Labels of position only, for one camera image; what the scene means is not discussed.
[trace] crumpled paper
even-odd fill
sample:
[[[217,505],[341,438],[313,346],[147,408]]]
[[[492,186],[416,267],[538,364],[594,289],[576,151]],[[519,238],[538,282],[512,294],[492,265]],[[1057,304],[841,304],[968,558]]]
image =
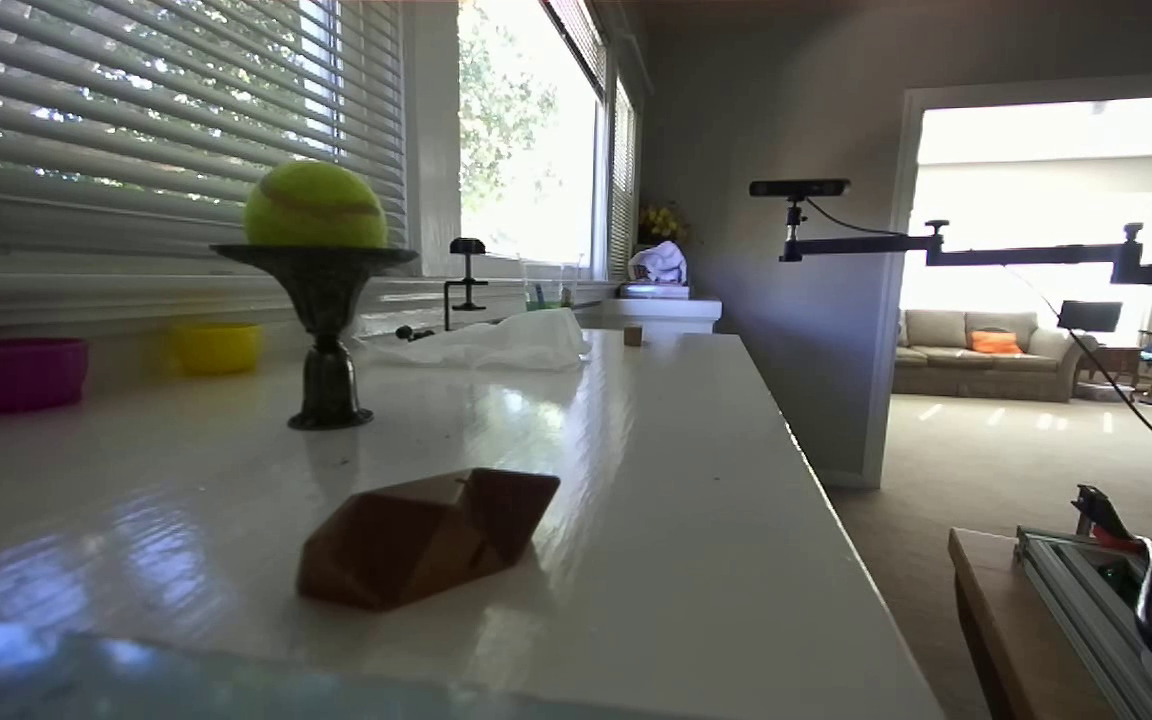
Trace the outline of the crumpled paper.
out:
[[[576,370],[585,364],[585,338],[576,314],[544,310],[500,324],[469,324],[416,346],[366,346],[362,360],[424,370]]]

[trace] gray sofa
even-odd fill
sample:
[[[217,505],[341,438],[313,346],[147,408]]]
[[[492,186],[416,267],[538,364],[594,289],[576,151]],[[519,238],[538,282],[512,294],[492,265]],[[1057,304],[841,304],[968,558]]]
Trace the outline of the gray sofa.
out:
[[[1015,331],[1020,353],[974,353],[974,331]],[[905,310],[895,394],[1069,402],[1079,348],[1031,314]]]

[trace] orange pillow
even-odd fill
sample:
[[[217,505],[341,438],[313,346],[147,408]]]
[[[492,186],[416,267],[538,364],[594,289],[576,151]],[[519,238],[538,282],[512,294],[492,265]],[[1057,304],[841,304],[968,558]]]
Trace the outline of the orange pillow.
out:
[[[1015,341],[1015,331],[974,331],[974,353],[1020,358],[1020,341]]]

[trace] cushion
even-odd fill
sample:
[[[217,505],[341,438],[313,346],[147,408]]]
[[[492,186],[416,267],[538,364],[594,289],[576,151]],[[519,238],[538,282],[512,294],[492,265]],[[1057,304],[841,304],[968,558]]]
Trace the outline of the cushion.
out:
[[[1059,370],[1059,358],[998,358],[1008,372],[1054,372]]]
[[[928,353],[928,364],[941,364],[941,370],[992,370],[998,358],[984,358],[984,353]]]
[[[1031,314],[968,314],[968,331],[1015,331],[1020,353],[1030,353],[1031,331],[1039,319]]]
[[[895,364],[928,364],[928,353],[895,348]]]
[[[1015,331],[974,331],[974,353],[1020,358],[1020,341],[1015,341]]]
[[[914,314],[905,314],[905,331],[908,331],[908,346],[924,346],[924,348],[968,348],[963,314],[914,310]]]

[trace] green ball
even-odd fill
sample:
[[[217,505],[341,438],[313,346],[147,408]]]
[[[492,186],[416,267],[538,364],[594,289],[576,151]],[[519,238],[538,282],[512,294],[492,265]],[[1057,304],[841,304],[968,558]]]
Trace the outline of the green ball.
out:
[[[388,247],[374,186],[341,166],[288,159],[249,196],[249,244]]]

